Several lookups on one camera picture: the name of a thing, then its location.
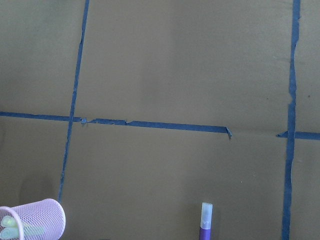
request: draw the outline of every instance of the purple marker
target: purple marker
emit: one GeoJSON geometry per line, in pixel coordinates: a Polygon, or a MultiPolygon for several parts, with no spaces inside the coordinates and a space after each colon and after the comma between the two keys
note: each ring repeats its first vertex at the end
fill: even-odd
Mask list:
{"type": "Polygon", "coordinates": [[[211,203],[202,203],[199,240],[210,240],[212,209],[211,203]]]}

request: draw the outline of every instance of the pink mesh basket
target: pink mesh basket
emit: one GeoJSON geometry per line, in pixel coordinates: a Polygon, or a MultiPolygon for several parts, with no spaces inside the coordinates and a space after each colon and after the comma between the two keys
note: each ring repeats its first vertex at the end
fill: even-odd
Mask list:
{"type": "Polygon", "coordinates": [[[53,199],[0,207],[0,240],[58,240],[65,227],[65,212],[53,199]]]}

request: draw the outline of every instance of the white mesh cup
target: white mesh cup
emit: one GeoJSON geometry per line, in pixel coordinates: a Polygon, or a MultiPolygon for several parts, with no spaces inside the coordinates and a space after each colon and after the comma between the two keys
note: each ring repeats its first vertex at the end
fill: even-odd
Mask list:
{"type": "Polygon", "coordinates": [[[58,240],[65,227],[65,212],[53,199],[0,207],[0,240],[58,240]]]}

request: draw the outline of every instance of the mesh basket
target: mesh basket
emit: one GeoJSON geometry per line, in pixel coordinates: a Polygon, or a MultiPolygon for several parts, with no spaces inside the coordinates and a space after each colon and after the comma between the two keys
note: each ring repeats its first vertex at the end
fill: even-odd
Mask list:
{"type": "Polygon", "coordinates": [[[58,240],[65,226],[65,212],[53,199],[0,207],[0,240],[58,240]]]}

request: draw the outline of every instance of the purple marker barrel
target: purple marker barrel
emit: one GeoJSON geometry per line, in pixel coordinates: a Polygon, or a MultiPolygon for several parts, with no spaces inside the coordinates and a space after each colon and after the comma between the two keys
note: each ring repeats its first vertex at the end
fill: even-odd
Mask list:
{"type": "Polygon", "coordinates": [[[202,203],[199,240],[210,240],[212,209],[211,203],[202,203]]]}

